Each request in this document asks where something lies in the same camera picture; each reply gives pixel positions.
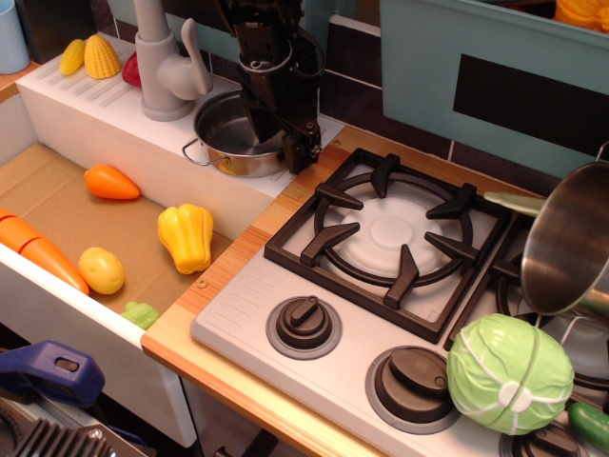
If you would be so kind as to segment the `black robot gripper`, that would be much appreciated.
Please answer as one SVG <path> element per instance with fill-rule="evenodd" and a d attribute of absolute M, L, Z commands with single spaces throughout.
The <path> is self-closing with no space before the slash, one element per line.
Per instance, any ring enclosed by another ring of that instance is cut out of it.
<path fill-rule="evenodd" d="M 287 168 L 299 174 L 323 150 L 317 91 L 321 45 L 300 26 L 301 1 L 225 1 L 223 20 L 239 45 L 242 102 L 260 143 L 280 135 Z"/>

